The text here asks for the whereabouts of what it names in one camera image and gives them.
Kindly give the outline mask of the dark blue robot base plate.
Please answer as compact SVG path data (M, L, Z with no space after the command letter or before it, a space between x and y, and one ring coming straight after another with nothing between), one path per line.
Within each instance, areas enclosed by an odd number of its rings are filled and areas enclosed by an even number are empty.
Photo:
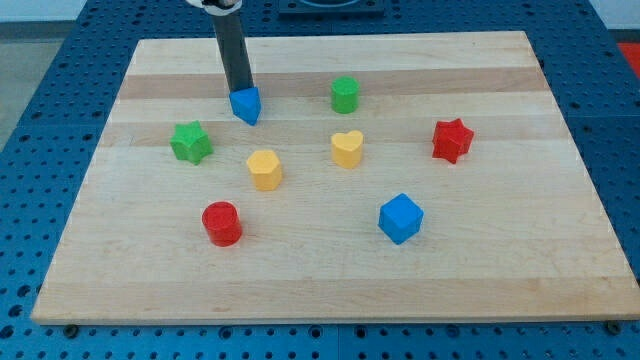
M284 16L381 15L385 0L277 0Z

